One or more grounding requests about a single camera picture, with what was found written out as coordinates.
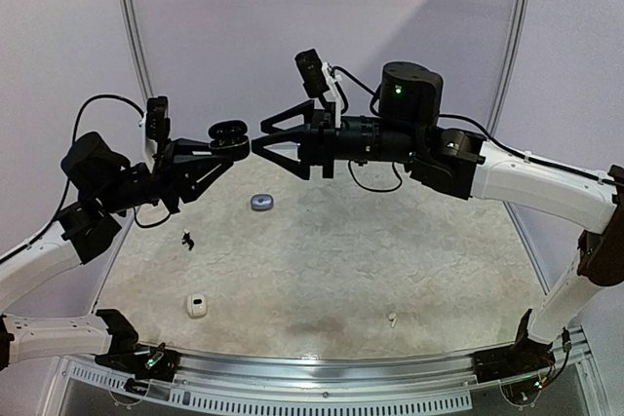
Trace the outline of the black earbud charging case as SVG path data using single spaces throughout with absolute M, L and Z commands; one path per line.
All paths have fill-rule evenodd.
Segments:
M 246 159 L 250 152 L 248 126 L 241 120 L 222 121 L 208 129 L 210 151 L 214 155 L 226 156 L 233 161 Z

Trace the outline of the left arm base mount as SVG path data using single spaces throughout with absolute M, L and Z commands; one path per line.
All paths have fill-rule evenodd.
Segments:
M 132 374 L 136 380 L 174 381 L 179 352 L 169 349 L 165 343 L 157 346 L 141 344 L 137 331 L 117 310 L 100 309 L 96 316 L 104 321 L 111 337 L 107 352 L 95 356 L 96 364 Z

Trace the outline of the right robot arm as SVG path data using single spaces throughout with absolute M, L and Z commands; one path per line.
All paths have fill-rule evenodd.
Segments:
M 602 289 L 623 281 L 623 170 L 584 170 L 510 148 L 479 125 L 438 124 L 442 77 L 415 63 L 391 61 L 371 95 L 370 114 L 347 116 L 337 94 L 340 68 L 301 61 L 308 100 L 265 119 L 253 152 L 301 179 L 313 168 L 332 177 L 336 161 L 402 165 L 409 177 L 444 195 L 532 208 L 578 225 L 574 260 L 543 302 L 528 312 L 504 364 L 524 373 L 540 360 L 541 345 Z

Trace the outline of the purple earbud charging case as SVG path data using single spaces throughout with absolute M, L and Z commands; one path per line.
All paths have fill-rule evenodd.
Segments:
M 253 211 L 267 211 L 274 207 L 274 198 L 270 194 L 255 194 L 250 200 Z

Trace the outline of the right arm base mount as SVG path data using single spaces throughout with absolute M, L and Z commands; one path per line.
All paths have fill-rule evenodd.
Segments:
M 531 339 L 525 328 L 517 331 L 512 344 L 475 352 L 471 360 L 479 383 L 549 369 L 556 362 L 553 344 Z

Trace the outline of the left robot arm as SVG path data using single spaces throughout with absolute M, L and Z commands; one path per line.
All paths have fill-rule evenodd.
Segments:
M 206 143 L 161 141 L 154 167 L 132 165 L 97 132 L 81 135 L 61 161 L 78 199 L 63 208 L 41 236 L 1 259 L 1 365 L 50 356 L 90 354 L 138 370 L 145 352 L 138 334 L 117 310 L 75 318 L 20 318 L 9 310 L 39 285 L 104 254 L 121 230 L 117 215 L 142 205 L 163 204 L 176 214 L 196 201 L 236 162 L 248 157 L 247 136 Z

